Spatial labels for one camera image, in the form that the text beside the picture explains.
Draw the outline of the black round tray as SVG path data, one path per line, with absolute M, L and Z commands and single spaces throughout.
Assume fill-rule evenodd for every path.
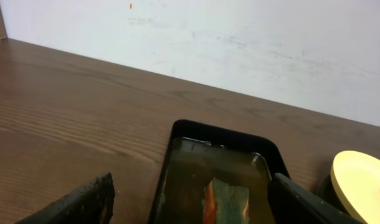
M 339 200 L 334 190 L 330 175 L 324 177 L 318 184 L 316 195 L 322 198 L 324 201 L 328 202 L 333 207 L 340 210 L 341 212 L 349 214 L 348 211 L 344 208 L 343 204 Z

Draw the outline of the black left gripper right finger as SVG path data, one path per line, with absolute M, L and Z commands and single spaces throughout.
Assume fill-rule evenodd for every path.
M 361 224 L 280 173 L 267 196 L 276 224 Z

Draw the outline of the black rectangular water tray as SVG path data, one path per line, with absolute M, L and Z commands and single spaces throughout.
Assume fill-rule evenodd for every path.
M 173 123 L 149 223 L 201 223 L 212 179 L 248 188 L 249 222 L 274 223 L 268 185 L 289 173 L 278 147 L 260 136 L 180 119 Z

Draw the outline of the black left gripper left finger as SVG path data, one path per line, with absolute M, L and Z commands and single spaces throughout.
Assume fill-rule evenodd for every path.
M 114 198 L 112 175 L 106 172 L 18 221 L 18 224 L 109 224 L 113 216 Z

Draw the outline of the orange green scrub sponge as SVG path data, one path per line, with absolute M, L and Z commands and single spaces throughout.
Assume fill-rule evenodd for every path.
M 248 224 L 249 189 L 213 178 L 204 189 L 203 224 Z

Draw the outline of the yellow plate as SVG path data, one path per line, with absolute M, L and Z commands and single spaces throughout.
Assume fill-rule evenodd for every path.
M 357 151 L 333 159 L 330 178 L 346 211 L 368 224 L 380 224 L 380 160 Z

